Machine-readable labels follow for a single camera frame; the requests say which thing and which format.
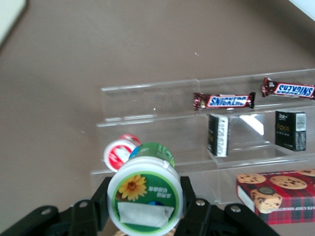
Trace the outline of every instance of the gray table surface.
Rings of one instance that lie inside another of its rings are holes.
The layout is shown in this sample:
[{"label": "gray table surface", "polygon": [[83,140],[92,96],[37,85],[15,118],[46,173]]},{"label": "gray table surface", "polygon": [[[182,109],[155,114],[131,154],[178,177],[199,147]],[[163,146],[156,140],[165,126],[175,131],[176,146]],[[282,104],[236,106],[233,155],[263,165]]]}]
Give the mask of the gray table surface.
[{"label": "gray table surface", "polygon": [[92,195],[100,87],[315,68],[314,22],[279,2],[30,0],[0,48],[0,232]]}]

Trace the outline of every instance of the sunflower label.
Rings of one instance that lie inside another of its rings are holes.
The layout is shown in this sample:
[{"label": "sunflower label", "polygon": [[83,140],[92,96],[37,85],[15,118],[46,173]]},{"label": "sunflower label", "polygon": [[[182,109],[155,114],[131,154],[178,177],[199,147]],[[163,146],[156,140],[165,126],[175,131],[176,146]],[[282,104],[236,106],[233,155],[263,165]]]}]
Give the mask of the sunflower label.
[{"label": "sunflower label", "polygon": [[116,217],[132,231],[156,232],[177,214],[175,191],[166,178],[156,173],[128,176],[114,192]]}]

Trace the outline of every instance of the green label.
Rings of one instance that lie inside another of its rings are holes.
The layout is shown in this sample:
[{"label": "green label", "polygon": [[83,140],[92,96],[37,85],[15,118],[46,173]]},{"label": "green label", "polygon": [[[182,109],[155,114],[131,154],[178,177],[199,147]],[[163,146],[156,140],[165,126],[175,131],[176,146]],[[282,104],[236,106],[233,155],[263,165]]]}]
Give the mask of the green label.
[{"label": "green label", "polygon": [[165,160],[175,167],[174,158],[171,152],[162,144],[158,143],[144,143],[136,147],[130,154],[129,159],[139,156],[153,156]]},{"label": "green label", "polygon": [[179,208],[174,185],[153,172],[124,178],[113,196],[116,218],[135,233],[153,234],[172,223]]}]

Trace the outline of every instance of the red plaid box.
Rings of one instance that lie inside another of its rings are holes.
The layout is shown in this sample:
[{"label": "red plaid box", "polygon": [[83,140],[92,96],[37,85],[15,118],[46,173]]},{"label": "red plaid box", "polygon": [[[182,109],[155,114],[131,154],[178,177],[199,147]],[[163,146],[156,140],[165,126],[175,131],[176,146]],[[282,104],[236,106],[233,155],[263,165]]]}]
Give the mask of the red plaid box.
[{"label": "red plaid box", "polygon": [[237,195],[267,224],[315,221],[315,169],[237,175]]}]

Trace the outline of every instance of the clear acrylic shelf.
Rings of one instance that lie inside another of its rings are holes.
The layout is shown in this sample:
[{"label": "clear acrylic shelf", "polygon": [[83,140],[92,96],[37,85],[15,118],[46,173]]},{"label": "clear acrylic shelf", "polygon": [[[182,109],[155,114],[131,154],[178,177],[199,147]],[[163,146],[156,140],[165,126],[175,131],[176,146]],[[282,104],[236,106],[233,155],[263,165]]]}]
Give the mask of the clear acrylic shelf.
[{"label": "clear acrylic shelf", "polygon": [[[204,187],[196,192],[210,202],[237,201],[236,174],[315,164],[315,101],[284,96],[261,97],[265,77],[310,85],[315,83],[315,69],[102,88],[104,121],[97,125],[100,165],[99,170],[92,172],[93,185],[97,187],[104,176],[114,174],[102,163],[103,152],[110,142],[126,133],[136,135],[141,142],[158,142],[168,147],[177,172],[189,175],[194,187],[198,186],[195,181],[200,182]],[[249,94],[252,91],[256,92],[254,109],[193,110],[194,92]],[[306,151],[293,152],[274,144],[277,109],[307,114]],[[209,113],[230,118],[227,157],[215,157],[207,150]]]}]

